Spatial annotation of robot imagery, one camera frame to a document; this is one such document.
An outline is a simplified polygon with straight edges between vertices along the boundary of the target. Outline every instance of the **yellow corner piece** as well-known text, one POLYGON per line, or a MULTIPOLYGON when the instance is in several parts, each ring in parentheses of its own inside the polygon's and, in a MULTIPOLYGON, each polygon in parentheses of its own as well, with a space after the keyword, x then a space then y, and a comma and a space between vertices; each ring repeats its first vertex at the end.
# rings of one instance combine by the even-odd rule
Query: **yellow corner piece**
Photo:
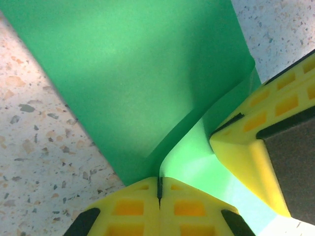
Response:
POLYGON ((157 178, 151 177, 90 205, 100 214, 88 236, 158 236, 157 178))
POLYGON ((152 177, 90 205, 64 236, 235 236, 238 233, 254 236, 233 206, 178 180, 164 177, 158 183, 158 178, 152 177))
POLYGON ((161 236, 234 236, 222 210, 235 207, 173 178, 164 178, 161 236))
POLYGON ((266 142, 259 135, 261 131, 273 130, 276 124, 314 106, 315 53, 263 84, 210 137, 211 147, 218 160, 262 201, 283 216, 290 217, 292 214, 266 142))

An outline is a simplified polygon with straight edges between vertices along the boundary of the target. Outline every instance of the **rectangular hole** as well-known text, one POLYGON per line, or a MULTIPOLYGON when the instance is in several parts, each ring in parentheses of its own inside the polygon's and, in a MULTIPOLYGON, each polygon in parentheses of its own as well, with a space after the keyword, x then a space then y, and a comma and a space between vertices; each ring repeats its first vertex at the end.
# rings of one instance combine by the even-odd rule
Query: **rectangular hole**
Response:
POLYGON ((143 211, 143 201, 121 199, 116 202, 113 215, 143 215, 143 211))
POLYGON ((216 236, 214 227, 208 225, 183 224, 180 231, 181 236, 216 236))
POLYGON ((143 185, 139 188, 139 190, 148 190, 149 186, 148 185, 143 185))
POLYGON ((143 236, 144 224, 115 224, 110 225, 105 236, 143 236))
POLYGON ((255 129, 256 127, 262 125, 267 120, 267 112, 262 112, 258 114, 257 116, 254 116, 250 118, 244 126, 244 131, 248 132, 252 129, 255 129))
POLYGON ((232 132, 232 129, 226 131, 225 133, 223 133, 223 135, 224 135, 224 136, 227 136, 227 135, 229 135, 231 132, 232 132))
POLYGON ((174 204, 175 215, 191 215, 191 216, 204 216, 206 211, 204 205, 200 201, 194 200, 178 200, 174 204))
POLYGON ((313 98, 315 98, 315 84, 309 86, 307 88, 307 93, 309 95, 309 99, 312 100, 313 98))
POLYGON ((265 91, 256 95, 252 99, 250 106, 253 107, 253 106, 257 105, 259 102, 265 100, 269 96, 269 93, 270 93, 270 91, 268 89, 266 89, 265 91))
POLYGON ((182 188, 180 186, 172 184, 171 190, 182 190, 182 188))
POLYGON ((276 105, 276 116, 280 116, 299 105, 297 95, 286 98, 276 105))
POLYGON ((280 81, 277 83, 277 89, 280 90, 285 86, 291 84, 295 81, 295 74, 291 72, 290 74, 286 75, 284 78, 281 78, 280 81))
POLYGON ((303 65, 304 73, 310 72, 314 68, 315 68, 315 59, 313 59, 313 60, 311 60, 311 61, 309 61, 303 65))

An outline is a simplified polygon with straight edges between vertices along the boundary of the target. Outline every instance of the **green sheet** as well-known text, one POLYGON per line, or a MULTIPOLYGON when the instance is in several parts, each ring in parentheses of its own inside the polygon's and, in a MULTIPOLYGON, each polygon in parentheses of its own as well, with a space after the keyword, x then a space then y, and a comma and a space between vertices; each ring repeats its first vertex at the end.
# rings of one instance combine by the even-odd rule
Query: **green sheet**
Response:
POLYGON ((235 179, 209 134, 259 84, 229 0, 1 0, 0 9, 126 185, 157 176, 166 157, 163 175, 227 199, 235 179))

